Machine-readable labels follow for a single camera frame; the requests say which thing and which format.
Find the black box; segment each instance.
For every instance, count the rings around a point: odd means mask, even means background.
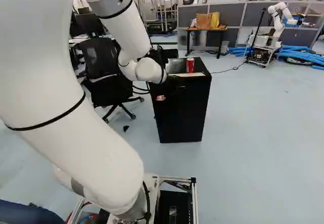
[[[163,84],[149,83],[161,143],[198,142],[203,137],[212,76],[201,58],[194,59],[194,72],[204,76],[169,75]],[[178,73],[186,73],[186,58],[182,63]]]

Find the black office chair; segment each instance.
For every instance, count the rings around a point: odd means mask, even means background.
[[[108,116],[120,106],[130,117],[136,115],[128,111],[123,103],[144,101],[142,97],[133,96],[133,82],[128,80],[118,67],[118,50],[116,42],[110,38],[93,38],[78,43],[73,49],[81,50],[86,62],[87,79],[84,86],[91,92],[91,99],[96,107],[112,105],[102,118],[108,123]]]

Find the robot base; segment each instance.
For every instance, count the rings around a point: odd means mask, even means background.
[[[151,218],[149,224],[198,224],[198,202],[195,178],[175,178],[146,174],[144,181],[149,190]],[[73,216],[82,215],[82,199],[73,211]],[[108,212],[100,210],[96,224],[145,224],[146,220],[127,223]]]

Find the red sticker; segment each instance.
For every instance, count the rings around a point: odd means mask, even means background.
[[[156,97],[157,101],[164,101],[165,99],[166,99],[166,97],[164,95]]]

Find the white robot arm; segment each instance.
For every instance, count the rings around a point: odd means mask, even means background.
[[[87,0],[116,38],[131,80],[161,83],[132,0]],[[1,0],[0,118],[55,165],[65,186],[122,219],[140,218],[143,163],[95,113],[68,52],[72,0]]]
[[[295,20],[293,18],[292,14],[290,13],[289,9],[287,8],[287,5],[284,2],[280,2],[276,5],[272,5],[268,8],[268,12],[272,16],[273,22],[274,22],[274,29],[275,29],[275,33],[273,35],[274,38],[279,38],[285,28],[285,25],[281,23],[278,10],[282,11],[283,15],[287,18],[287,24],[289,24],[289,25],[307,25],[307,26],[313,25],[308,22],[298,23],[299,20]]]

